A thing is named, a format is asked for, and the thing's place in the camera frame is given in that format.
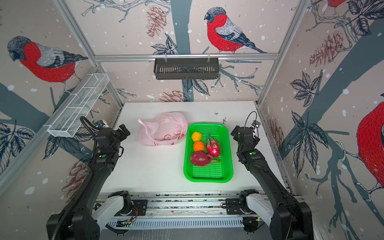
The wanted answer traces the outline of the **green plastic perforated basket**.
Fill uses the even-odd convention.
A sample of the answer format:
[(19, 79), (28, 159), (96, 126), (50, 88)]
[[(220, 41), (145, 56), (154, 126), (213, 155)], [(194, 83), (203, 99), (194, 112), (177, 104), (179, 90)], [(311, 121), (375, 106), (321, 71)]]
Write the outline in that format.
[(191, 182), (227, 183), (233, 173), (228, 129), (212, 123), (190, 125), (185, 147), (185, 177)]

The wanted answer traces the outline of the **orange fruit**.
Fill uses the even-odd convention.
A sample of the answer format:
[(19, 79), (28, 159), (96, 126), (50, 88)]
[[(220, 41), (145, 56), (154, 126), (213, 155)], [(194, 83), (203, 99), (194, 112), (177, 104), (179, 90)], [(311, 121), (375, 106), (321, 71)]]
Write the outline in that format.
[(205, 150), (205, 144), (202, 141), (196, 141), (193, 145), (194, 152), (204, 151)]

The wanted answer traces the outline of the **yellow fruit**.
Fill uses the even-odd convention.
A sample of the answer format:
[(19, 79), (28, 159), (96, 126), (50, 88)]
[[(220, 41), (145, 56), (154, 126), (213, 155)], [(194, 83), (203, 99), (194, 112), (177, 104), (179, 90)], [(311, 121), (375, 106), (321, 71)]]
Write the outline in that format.
[(202, 140), (202, 134), (200, 132), (194, 132), (191, 136), (193, 142), (200, 142)]

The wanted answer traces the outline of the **pink plastic bag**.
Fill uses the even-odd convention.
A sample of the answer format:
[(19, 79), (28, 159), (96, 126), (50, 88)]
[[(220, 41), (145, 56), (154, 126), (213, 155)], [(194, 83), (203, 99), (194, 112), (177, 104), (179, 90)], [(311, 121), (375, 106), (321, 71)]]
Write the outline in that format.
[(138, 141), (146, 147), (177, 144), (187, 133), (188, 122), (179, 112), (164, 113), (148, 122), (138, 119), (142, 125)]

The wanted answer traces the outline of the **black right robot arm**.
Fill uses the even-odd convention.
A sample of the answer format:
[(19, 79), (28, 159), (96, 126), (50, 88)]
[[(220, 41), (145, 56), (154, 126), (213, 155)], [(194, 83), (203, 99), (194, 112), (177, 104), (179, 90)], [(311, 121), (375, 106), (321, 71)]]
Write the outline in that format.
[(240, 163), (256, 178), (268, 197), (265, 201), (255, 190), (241, 193), (241, 208), (255, 212), (269, 227), (274, 240), (313, 240), (313, 218), (310, 207), (299, 202), (281, 184), (265, 157), (256, 149), (259, 138), (253, 127), (236, 126), (231, 132), (238, 143)]

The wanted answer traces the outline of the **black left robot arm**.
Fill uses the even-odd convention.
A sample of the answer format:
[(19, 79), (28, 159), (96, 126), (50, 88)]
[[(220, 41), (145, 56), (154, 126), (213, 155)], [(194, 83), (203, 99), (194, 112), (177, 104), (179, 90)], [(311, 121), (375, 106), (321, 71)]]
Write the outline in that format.
[(130, 131), (124, 124), (117, 130), (104, 128), (95, 135), (92, 160), (86, 165), (88, 174), (73, 199), (59, 214), (47, 221), (50, 240), (98, 240), (103, 226), (92, 217), (92, 210), (102, 186), (116, 167), (121, 142)]

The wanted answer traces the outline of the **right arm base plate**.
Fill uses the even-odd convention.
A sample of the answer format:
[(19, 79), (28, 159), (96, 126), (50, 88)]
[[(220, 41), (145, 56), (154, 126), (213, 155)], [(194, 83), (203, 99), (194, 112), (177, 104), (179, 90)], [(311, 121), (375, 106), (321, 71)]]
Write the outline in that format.
[(222, 208), (226, 209), (228, 215), (249, 215), (252, 213), (249, 211), (246, 202), (240, 198), (226, 199)]

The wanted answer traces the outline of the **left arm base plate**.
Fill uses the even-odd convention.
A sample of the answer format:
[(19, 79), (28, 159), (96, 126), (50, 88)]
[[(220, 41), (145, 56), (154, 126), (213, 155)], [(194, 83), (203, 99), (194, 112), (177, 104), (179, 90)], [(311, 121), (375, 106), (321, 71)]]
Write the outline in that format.
[(132, 208), (128, 211), (122, 209), (116, 213), (116, 217), (136, 217), (145, 216), (147, 212), (148, 201), (147, 200), (132, 200)]

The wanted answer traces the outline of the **black hanging wall basket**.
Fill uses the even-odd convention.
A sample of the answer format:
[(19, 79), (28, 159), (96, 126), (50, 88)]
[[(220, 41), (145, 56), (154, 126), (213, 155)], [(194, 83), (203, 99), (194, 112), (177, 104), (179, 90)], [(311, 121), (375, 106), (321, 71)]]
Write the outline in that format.
[(218, 58), (156, 59), (157, 80), (214, 80), (220, 75)]

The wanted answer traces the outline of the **aluminium mounting rail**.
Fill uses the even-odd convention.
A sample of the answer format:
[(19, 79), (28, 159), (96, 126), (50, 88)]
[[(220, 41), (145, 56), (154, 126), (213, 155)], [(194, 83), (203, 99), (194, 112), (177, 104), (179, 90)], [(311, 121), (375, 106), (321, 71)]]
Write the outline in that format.
[(226, 199), (238, 199), (238, 192), (132, 193), (131, 200), (147, 200), (145, 216), (116, 217), (107, 228), (117, 232), (191, 228), (243, 228), (264, 224), (255, 213), (228, 215), (222, 208)]

